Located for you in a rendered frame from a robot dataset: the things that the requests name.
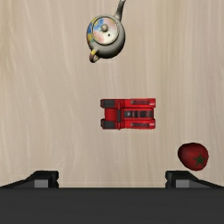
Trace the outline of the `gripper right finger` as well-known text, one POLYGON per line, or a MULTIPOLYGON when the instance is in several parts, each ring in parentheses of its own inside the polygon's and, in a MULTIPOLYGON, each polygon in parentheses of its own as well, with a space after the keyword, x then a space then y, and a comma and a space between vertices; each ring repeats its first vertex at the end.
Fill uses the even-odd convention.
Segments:
POLYGON ((202 179, 196 178, 189 171, 166 171, 166 188, 221 188, 202 179))

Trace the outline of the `grey teapot with colourful lid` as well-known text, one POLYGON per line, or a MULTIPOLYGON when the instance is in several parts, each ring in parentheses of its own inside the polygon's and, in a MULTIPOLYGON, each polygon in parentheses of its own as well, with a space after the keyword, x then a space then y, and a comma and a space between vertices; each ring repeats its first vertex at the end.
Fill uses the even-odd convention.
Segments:
POLYGON ((125 44, 125 29, 122 24, 123 7, 126 0, 120 0, 115 15, 104 14, 95 17, 87 28, 89 60, 111 59, 117 56, 125 44))

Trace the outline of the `red tomato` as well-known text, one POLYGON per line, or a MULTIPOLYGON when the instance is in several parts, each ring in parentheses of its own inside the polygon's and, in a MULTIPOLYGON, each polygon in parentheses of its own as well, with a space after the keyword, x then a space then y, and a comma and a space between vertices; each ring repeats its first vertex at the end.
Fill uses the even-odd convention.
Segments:
POLYGON ((208 151, 200 143, 185 143, 178 149, 178 158, 186 168, 201 171, 207 166, 208 151))

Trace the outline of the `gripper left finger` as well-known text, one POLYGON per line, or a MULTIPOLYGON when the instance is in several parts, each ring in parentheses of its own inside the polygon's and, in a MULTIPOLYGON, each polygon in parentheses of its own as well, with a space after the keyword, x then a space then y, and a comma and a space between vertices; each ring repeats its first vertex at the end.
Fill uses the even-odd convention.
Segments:
POLYGON ((3 185, 3 188, 58 188, 58 178, 58 171, 35 171, 28 178, 3 185))

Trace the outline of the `red toy car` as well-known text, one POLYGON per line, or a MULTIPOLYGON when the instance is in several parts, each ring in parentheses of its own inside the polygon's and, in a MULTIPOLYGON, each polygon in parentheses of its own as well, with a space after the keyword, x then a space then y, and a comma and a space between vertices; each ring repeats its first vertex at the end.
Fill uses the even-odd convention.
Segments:
POLYGON ((138 129, 152 130, 156 127, 154 118, 155 98, 101 99, 104 130, 138 129))

